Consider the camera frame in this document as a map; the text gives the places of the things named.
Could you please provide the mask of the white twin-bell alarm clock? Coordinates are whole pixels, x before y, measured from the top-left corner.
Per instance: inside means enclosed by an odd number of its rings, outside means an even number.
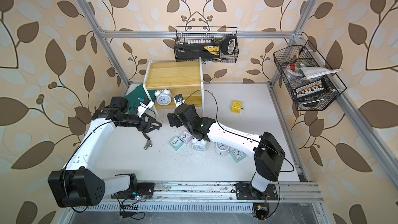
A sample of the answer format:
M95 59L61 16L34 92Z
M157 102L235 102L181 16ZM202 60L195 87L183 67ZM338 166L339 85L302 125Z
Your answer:
M206 140L198 140L196 138L191 141L191 148L196 152L205 152L208 142Z
M172 102L172 95L169 89L157 90L154 95L156 102L161 106L170 105Z

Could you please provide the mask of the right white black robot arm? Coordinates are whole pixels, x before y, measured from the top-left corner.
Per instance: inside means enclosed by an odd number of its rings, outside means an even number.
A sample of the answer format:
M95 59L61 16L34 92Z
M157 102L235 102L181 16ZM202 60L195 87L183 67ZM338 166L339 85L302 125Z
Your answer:
M278 181L286 153L272 134L231 129L215 119L200 117L194 105L179 105L168 119L172 127L185 127L197 144L221 143L252 157L256 167L249 186L252 192L263 194L270 182Z

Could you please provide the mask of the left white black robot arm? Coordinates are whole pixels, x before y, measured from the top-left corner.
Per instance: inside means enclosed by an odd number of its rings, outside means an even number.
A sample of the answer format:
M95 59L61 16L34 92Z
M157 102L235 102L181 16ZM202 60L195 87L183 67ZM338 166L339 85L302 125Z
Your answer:
M139 192L135 174L102 179L95 173L103 148L117 127L136 128L141 133L161 128L161 123L145 113L153 107L153 101L145 97L138 102L137 114L127 112L129 101L125 97L113 97L109 106L95 111L89 131L72 157L61 170L51 172L48 177L59 207L95 206L113 194L132 196Z

